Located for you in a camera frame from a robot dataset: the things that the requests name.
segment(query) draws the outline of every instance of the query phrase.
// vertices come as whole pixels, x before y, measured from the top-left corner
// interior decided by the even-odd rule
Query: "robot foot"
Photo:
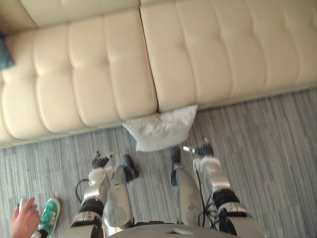
[[[174,146],[171,151],[171,161],[172,161],[172,175],[170,178],[170,183],[172,186],[177,186],[176,181],[176,169],[174,167],[174,164],[180,163],[180,150],[177,146]]]
[[[129,155],[123,155],[121,158],[125,173],[126,182],[130,182],[139,176],[139,172],[135,167],[132,158]]]

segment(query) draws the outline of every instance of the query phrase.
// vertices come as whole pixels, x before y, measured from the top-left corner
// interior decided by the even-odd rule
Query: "white pillow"
[[[136,151],[162,150],[185,141],[193,124],[197,105],[132,119],[123,126],[137,141]]]

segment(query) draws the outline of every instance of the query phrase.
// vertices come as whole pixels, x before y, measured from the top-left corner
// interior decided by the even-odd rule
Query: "silver metal part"
[[[222,204],[217,210],[218,216],[223,209],[226,209],[227,212],[248,212],[247,208],[240,202],[227,202]]]
[[[265,231],[252,217],[228,217],[236,230],[237,236],[242,238],[266,238]]]
[[[100,222],[102,221],[102,218],[98,213],[92,211],[80,212],[74,217],[73,224],[77,222],[92,222],[95,220],[100,220]]]
[[[178,223],[197,226],[198,216],[203,211],[199,189],[191,174],[183,166],[176,167],[176,181],[179,207]]]
[[[111,238],[237,238],[237,236],[213,229],[185,225],[146,225],[133,227],[117,233]]]
[[[195,149],[194,148],[192,148],[192,147],[188,147],[188,146],[183,146],[183,150],[184,151],[187,151],[187,152],[189,152],[189,153],[195,153]]]
[[[219,159],[211,156],[204,156],[199,164],[202,181],[206,183],[207,189],[211,195],[223,188],[230,188],[230,182],[223,173]]]
[[[115,168],[114,178],[110,183],[111,187],[108,191],[108,200],[103,214],[103,226],[107,236],[134,225],[123,166]]]
[[[66,238],[103,238],[104,236],[92,237],[96,225],[71,227],[66,234]]]
[[[89,173],[88,188],[85,190],[82,204],[89,199],[107,202],[107,192],[110,187],[109,179],[104,168],[97,168]]]

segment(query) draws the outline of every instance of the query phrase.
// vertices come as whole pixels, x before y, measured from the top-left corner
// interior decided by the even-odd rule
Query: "human hand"
[[[19,207],[15,207],[11,221],[12,238],[30,238],[35,232],[40,215],[34,201],[34,198],[29,199],[20,213]]]

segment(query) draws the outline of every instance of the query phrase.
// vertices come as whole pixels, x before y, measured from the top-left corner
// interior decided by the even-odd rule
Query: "blue object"
[[[9,68],[14,65],[10,52],[5,47],[4,42],[0,39],[0,69]]]

